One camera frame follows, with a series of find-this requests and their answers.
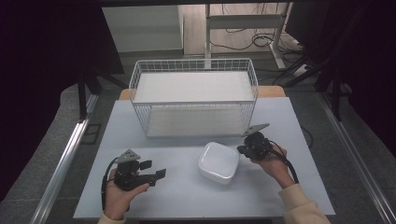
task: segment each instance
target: wrist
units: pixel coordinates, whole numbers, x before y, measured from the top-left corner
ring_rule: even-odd
[[[294,180],[291,178],[289,173],[285,173],[282,175],[275,175],[274,179],[282,189],[286,189],[295,184]]]
[[[111,220],[120,221],[124,219],[123,215],[114,214],[111,211],[105,210],[103,213],[105,214],[106,217],[110,218]]]

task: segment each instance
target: white table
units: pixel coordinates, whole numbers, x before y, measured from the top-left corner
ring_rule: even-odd
[[[258,99],[251,125],[269,122],[262,132],[288,150],[305,194],[318,203],[326,215],[334,215],[317,167],[304,140],[289,98]],[[228,147],[241,146],[241,137],[147,139],[131,102],[117,101],[82,192],[74,218],[98,218],[101,214],[102,177],[112,159],[127,148],[153,160],[141,174],[166,168],[166,177],[137,196],[126,217],[138,219],[281,217],[284,206],[280,187],[245,156],[227,186],[200,175],[198,159],[209,142]]]

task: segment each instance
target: metal rail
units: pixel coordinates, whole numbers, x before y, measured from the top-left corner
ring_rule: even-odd
[[[78,144],[82,138],[82,135],[84,134],[85,129],[87,128],[88,122],[90,121],[91,113],[97,99],[97,95],[91,95],[90,99],[88,100],[87,117],[81,123],[76,125],[76,128],[73,131],[66,148],[64,149],[64,154],[62,155],[55,172],[53,173],[52,178],[47,185],[46,191],[44,192],[43,197],[41,198],[40,203],[35,210],[35,213],[30,221],[31,224],[41,224],[47,221],[50,210],[55,203],[56,197],[64,182],[64,178],[66,177],[70,164],[72,163],[76,154]]]
[[[358,175],[361,178],[361,182],[370,194],[375,204],[375,207],[379,212],[379,215],[384,220],[384,223],[395,224],[396,216],[390,208],[387,197],[383,193],[378,183],[376,183],[374,177],[364,163],[361,154],[353,144],[353,141],[349,137],[349,134],[347,133],[347,130],[345,129],[343,123],[341,121],[338,121],[335,115],[332,113],[330,102],[327,96],[325,95],[325,93],[319,93],[318,98],[323,108],[325,109],[326,114],[329,117],[330,122],[332,123],[332,126],[338,134],[341,143],[344,145],[348,157],[352,161],[352,164],[355,166],[355,169],[357,170]]]

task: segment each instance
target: black cable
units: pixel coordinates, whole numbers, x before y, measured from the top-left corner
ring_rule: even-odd
[[[108,172],[110,171],[111,166],[114,164],[118,157],[114,158],[114,160],[107,166],[105,175],[103,176],[102,179],[102,188],[101,188],[101,194],[102,194],[102,209],[105,210],[105,205],[106,205],[106,186],[107,186],[107,176]]]
[[[275,142],[273,142],[273,141],[269,141],[269,142],[274,143],[274,144],[279,148],[279,150],[281,151],[281,153],[282,153],[283,155],[280,154],[279,152],[277,152],[277,151],[271,149],[271,148],[267,148],[267,149],[270,151],[270,153],[272,153],[272,154],[278,156],[283,162],[285,162],[285,164],[286,164],[286,165],[289,167],[289,169],[290,169],[291,175],[293,176],[293,179],[294,179],[294,183],[298,184],[298,183],[299,183],[299,180],[298,180],[298,178],[297,178],[296,171],[294,170],[294,167],[293,167],[293,165],[291,164],[291,162],[286,158],[285,154],[282,152],[281,147],[280,147],[277,143],[275,143]],[[257,146],[259,146],[259,147],[265,147],[265,146],[263,146],[263,145],[261,145],[261,144],[254,144],[254,145],[257,145]]]
[[[297,60],[297,61],[292,61],[292,60],[286,58],[286,55],[289,55],[289,54],[302,54],[302,53],[301,53],[301,52],[289,51],[289,52],[284,52],[284,53],[282,54],[282,59],[283,59],[283,60],[285,60],[285,61],[288,62],[288,63],[295,63],[295,62],[297,62],[298,60]]]
[[[297,60],[295,63],[293,63],[291,66],[289,66],[288,69],[286,69],[279,77],[277,77],[272,85],[279,85],[278,82],[280,82],[280,80],[282,80],[284,77],[294,73],[301,65],[303,65],[306,61],[308,60],[308,56],[304,55],[303,57],[301,57],[299,60]]]
[[[283,39],[282,38],[279,38],[279,40],[280,40],[280,42],[282,43],[282,45],[283,45],[283,47],[282,46],[277,46],[278,48],[279,48],[279,51],[281,51],[281,52],[301,52],[301,53],[303,53],[304,52],[304,50],[300,50],[300,49],[289,49],[287,46],[286,46],[286,44],[285,44],[285,42],[283,41]]]
[[[311,148],[314,145],[314,136],[312,135],[311,132],[309,132],[303,125],[300,125],[301,129],[308,133],[309,138],[311,139],[311,142],[308,144],[308,147]]]
[[[253,14],[253,12],[256,10],[256,8],[257,8],[257,13],[259,13],[259,4],[257,4],[257,5],[253,8],[253,10],[250,12],[250,14]],[[228,14],[230,14],[230,12],[229,12],[229,11],[227,10],[227,8],[225,7],[225,4],[221,4],[221,11],[222,11],[222,14],[223,14],[223,15],[225,15],[224,9],[227,11]],[[244,29],[239,29],[239,30],[234,30],[234,31],[229,31],[228,29],[225,29],[225,31],[226,31],[227,33],[230,33],[230,34],[232,34],[232,33],[238,33],[238,32],[245,31],[245,30],[246,30],[246,28],[244,28]]]
[[[263,45],[259,45],[259,44],[256,43],[256,41],[259,40],[259,39],[267,40],[267,43],[265,43]],[[251,41],[256,47],[264,48],[264,47],[269,46],[270,43],[272,41],[274,41],[274,39],[271,38],[271,37],[268,37],[267,35],[264,35],[264,34],[255,34],[253,37],[251,37]]]
[[[267,13],[267,4],[266,3],[262,4],[262,14],[264,14],[264,9],[265,9],[265,13]]]
[[[263,71],[263,72],[283,72],[282,70],[270,70],[264,68],[254,68],[255,71]]]
[[[212,43],[212,41],[209,41],[209,42],[210,42],[211,45],[216,46],[216,47],[222,47],[222,48],[226,48],[226,49],[235,49],[235,48],[231,48],[231,47],[224,46],[224,45],[214,44],[214,43]],[[249,44],[247,47],[244,47],[244,48],[241,48],[241,49],[235,49],[235,50],[244,50],[244,49],[248,49],[248,48],[250,48],[250,46],[252,46],[252,45],[253,45],[253,42],[252,42],[251,44]]]
[[[273,77],[277,77],[277,75],[268,76],[268,77],[263,77],[263,78],[257,79],[257,81],[258,81],[258,82],[262,82],[262,81],[264,81],[264,80],[266,80],[266,79],[273,78]]]

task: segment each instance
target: wooden table edge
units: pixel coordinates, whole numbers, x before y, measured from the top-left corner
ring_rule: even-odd
[[[259,98],[286,97],[285,91],[280,86],[259,86],[257,89]],[[130,100],[128,89],[121,92],[119,100]]]

